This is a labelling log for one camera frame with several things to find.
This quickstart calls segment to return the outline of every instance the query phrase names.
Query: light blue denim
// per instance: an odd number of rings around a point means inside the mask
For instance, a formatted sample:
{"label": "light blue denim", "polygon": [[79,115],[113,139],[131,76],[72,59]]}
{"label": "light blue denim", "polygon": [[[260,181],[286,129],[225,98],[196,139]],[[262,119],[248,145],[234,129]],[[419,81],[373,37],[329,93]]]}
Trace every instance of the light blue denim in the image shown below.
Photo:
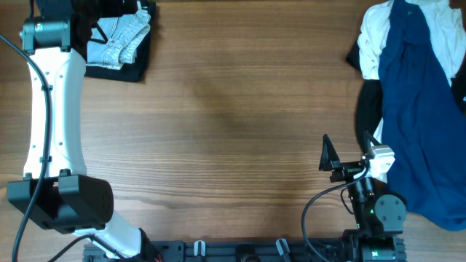
{"label": "light blue denim", "polygon": [[[149,32],[151,16],[139,9],[134,15],[118,18],[101,18],[99,26],[108,38],[107,44],[89,41],[87,44],[87,65],[119,70],[123,63],[134,63],[136,48]],[[92,30],[94,39],[101,39],[98,30]]]}

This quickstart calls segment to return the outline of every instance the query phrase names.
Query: wood grain surface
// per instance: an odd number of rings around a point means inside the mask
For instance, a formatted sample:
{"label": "wood grain surface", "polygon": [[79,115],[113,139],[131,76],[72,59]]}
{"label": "wood grain surface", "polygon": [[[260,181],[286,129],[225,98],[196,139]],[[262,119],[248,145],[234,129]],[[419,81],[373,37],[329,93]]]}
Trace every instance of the wood grain surface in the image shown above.
{"label": "wood grain surface", "polygon": [[[330,187],[322,135],[360,157],[354,112],[362,79],[344,62],[372,1],[161,3],[145,80],[85,79],[82,150],[115,208],[151,239],[301,239],[305,203]],[[17,44],[24,4],[0,5]],[[28,69],[0,44],[0,261],[22,214],[6,198],[22,179],[31,132]],[[338,193],[316,202],[314,237],[355,228]],[[409,214],[409,261],[464,261],[466,233]],[[21,261],[45,261],[73,239],[29,223]],[[61,261],[80,261],[82,244]]]}

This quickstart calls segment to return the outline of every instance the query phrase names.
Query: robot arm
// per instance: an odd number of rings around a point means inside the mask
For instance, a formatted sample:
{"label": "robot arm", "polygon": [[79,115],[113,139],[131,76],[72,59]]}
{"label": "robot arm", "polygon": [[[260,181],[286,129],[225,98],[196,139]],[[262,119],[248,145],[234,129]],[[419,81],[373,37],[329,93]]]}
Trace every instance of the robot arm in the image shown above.
{"label": "robot arm", "polygon": [[376,179],[386,177],[395,154],[368,132],[365,136],[369,139],[366,154],[360,161],[346,163],[340,162],[330,138],[323,136],[319,170],[332,171],[331,182],[345,182],[358,228],[343,233],[346,257],[352,261],[405,261],[406,254],[402,258],[397,255],[402,242],[396,236],[403,233],[406,201],[395,192],[379,191],[375,184]]}
{"label": "robot arm", "polygon": [[40,190],[30,219],[43,229],[78,237],[93,235],[108,258],[153,260],[157,251],[145,233],[114,211],[110,185],[87,177],[81,147],[81,92],[86,70],[87,42],[100,17],[117,17],[137,10],[136,1],[39,1],[41,17],[26,19],[21,36],[23,50],[39,67],[49,85],[52,111],[50,158],[43,184],[46,103],[42,83],[30,66],[32,81],[31,144],[24,181],[8,183],[7,198],[23,213],[32,193]]}

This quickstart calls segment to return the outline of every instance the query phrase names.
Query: cable clip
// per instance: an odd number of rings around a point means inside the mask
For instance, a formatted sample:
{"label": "cable clip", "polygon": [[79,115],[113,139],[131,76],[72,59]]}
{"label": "cable clip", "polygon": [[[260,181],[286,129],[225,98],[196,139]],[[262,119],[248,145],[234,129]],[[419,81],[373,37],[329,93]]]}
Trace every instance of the cable clip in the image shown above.
{"label": "cable clip", "polygon": [[197,240],[194,243],[194,256],[205,257],[205,242],[203,240]]}
{"label": "cable clip", "polygon": [[47,162],[51,162],[52,161],[52,156],[49,156],[48,160],[47,161],[44,161],[44,157],[41,156],[39,158],[39,163],[47,163]]}
{"label": "cable clip", "polygon": [[45,91],[45,90],[52,91],[52,90],[53,90],[53,86],[52,86],[52,85],[49,85],[48,88],[46,88],[45,86],[42,86],[42,87],[41,87],[41,90],[42,90],[42,91]]}

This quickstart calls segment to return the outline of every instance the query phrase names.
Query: black cable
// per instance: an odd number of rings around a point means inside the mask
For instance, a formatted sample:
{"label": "black cable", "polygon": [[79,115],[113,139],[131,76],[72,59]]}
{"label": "black cable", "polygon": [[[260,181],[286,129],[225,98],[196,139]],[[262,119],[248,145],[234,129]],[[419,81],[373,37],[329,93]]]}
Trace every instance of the black cable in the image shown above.
{"label": "black cable", "polygon": [[374,146],[381,146],[381,143],[377,141],[377,139],[373,135],[371,135],[371,133],[368,130],[364,131],[363,137],[364,143],[366,144],[366,148],[364,148],[364,153],[367,154],[369,152],[369,149],[371,148],[371,143],[373,143]]}
{"label": "black cable", "polygon": [[45,79],[44,74],[40,70],[40,68],[35,64],[32,59],[29,58],[23,51],[21,51],[18,47],[16,47],[12,42],[6,39],[4,36],[0,35],[0,39],[7,43],[11,48],[13,48],[16,53],[18,53],[22,58],[24,58],[29,65],[35,70],[37,76],[39,77],[42,83],[42,90],[44,91],[45,96],[45,132],[44,132],[44,151],[42,153],[42,168],[41,173],[39,175],[39,180],[37,182],[36,190],[34,191],[31,201],[29,202],[29,206],[24,213],[23,220],[21,221],[20,228],[17,231],[15,245],[13,246],[13,253],[12,253],[12,261],[17,261],[17,254],[19,253],[21,238],[23,237],[24,229],[26,228],[26,224],[28,222],[29,216],[31,215],[32,209],[34,209],[34,205],[36,204],[37,198],[40,194],[40,189],[42,187],[42,182],[44,181],[45,173],[47,172],[47,166],[49,164],[49,156],[50,156],[50,130],[52,128],[52,98],[50,97],[50,90],[49,84]]}
{"label": "black cable", "polygon": [[29,6],[31,8],[31,13],[29,14],[29,17],[32,18],[34,17],[34,0],[29,0]]}
{"label": "black cable", "polygon": [[351,215],[354,215],[353,211],[350,210],[350,208],[347,206],[347,203],[344,201],[344,198],[343,198],[343,192],[348,189],[348,187],[345,187],[341,190],[340,192],[340,199],[341,199],[341,203],[343,203],[344,205],[344,208],[346,208],[348,210],[348,213],[351,214]]}
{"label": "black cable", "polygon": [[357,182],[361,181],[362,179],[364,179],[364,177],[367,175],[367,172],[368,172],[368,168],[366,167],[366,169],[364,170],[364,173],[359,177],[357,178],[356,180],[350,182],[350,183],[344,183],[344,184],[341,184],[341,185],[338,185],[338,186],[334,186],[332,188],[329,188],[329,189],[326,189],[322,192],[320,192],[319,194],[316,194],[307,204],[306,204],[306,207],[304,207],[304,210],[303,210],[303,214],[301,216],[301,230],[303,231],[303,237],[304,237],[304,240],[306,241],[306,244],[309,246],[309,248],[311,249],[311,251],[316,255],[318,256],[320,259],[322,259],[324,262],[330,262],[327,258],[324,258],[323,255],[321,255],[315,248],[314,246],[312,246],[311,244],[311,241],[309,240],[309,237],[307,236],[307,231],[306,231],[306,214],[307,214],[307,211],[308,209],[311,207],[312,203],[315,202],[315,200],[317,200],[319,197],[323,196],[324,194],[327,194],[329,192],[332,192],[334,190],[338,190],[338,189],[341,189],[341,188],[344,188],[344,187],[348,187],[348,186],[351,186],[351,185],[354,185],[356,184]]}
{"label": "black cable", "polygon": [[68,251],[71,247],[73,247],[77,242],[83,240],[83,239],[89,239],[91,242],[97,242],[99,245],[101,245],[103,248],[111,251],[113,254],[115,254],[117,257],[119,257],[120,260],[126,261],[125,257],[118,253],[116,250],[112,250],[106,243],[104,243],[102,240],[99,238],[95,237],[93,234],[85,234],[84,236],[80,236],[76,238],[75,240],[71,241],[69,244],[66,245],[60,252],[57,253],[53,258],[51,258],[48,262],[55,262],[57,259],[59,259],[66,251]]}

